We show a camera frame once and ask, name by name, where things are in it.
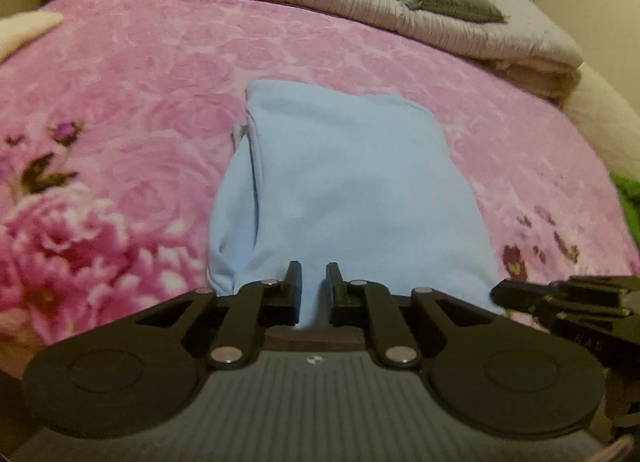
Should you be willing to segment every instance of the ribbed gray surface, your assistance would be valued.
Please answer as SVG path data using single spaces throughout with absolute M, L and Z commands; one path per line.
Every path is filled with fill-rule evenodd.
M 602 447 L 586 432 L 494 438 L 444 413 L 415 374 L 380 368 L 367 352 L 313 356 L 263 352 L 249 368 L 215 373 L 157 428 L 101 441 L 44 430 L 12 462 L 571 462 Z

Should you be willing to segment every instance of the circular pad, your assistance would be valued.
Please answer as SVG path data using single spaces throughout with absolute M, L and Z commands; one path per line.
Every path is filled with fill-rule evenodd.
M 43 350 L 24 394 L 43 423 L 78 437 L 108 438 L 154 426 L 191 398 L 200 373 L 171 331 L 96 329 Z
M 452 415 L 508 438 L 550 438 L 585 425 L 604 394 L 602 367 L 566 339 L 517 325 L 460 328 L 433 360 L 429 385 Z
M 110 394 L 134 384 L 144 365 L 134 355 L 117 350 L 97 350 L 76 359 L 69 378 L 82 390 Z

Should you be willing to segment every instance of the pink rose pattern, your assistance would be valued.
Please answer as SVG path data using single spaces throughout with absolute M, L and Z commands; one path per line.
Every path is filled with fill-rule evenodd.
M 49 343 L 201 282 L 230 130 L 244 122 L 254 79 L 397 93 L 430 109 L 505 277 L 640 272 L 607 172 L 572 124 L 460 58 L 250 0 L 55 0 L 48 8 L 64 23 L 0 66 L 0 135 L 12 139 L 0 153 L 5 335 L 32 327 Z M 35 178 L 74 176 L 23 196 L 16 172 L 48 154 Z

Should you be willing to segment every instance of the light blue cloth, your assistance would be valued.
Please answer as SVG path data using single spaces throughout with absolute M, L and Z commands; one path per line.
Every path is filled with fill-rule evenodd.
M 209 224 L 211 286 L 282 279 L 302 264 L 299 328 L 326 326 L 325 266 L 394 294 L 430 286 L 500 312 L 497 268 L 475 198 L 433 115 L 396 95 L 353 96 L 258 80 L 247 134 Z

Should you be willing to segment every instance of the pink floral blanket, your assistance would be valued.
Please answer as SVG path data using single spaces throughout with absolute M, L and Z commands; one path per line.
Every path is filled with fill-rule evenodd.
M 505 277 L 640 270 L 607 172 L 572 124 L 460 58 L 250 0 L 48 8 L 63 24 L 0 66 L 5 357 L 203 283 L 231 126 L 260 78 L 398 93 L 430 109 Z

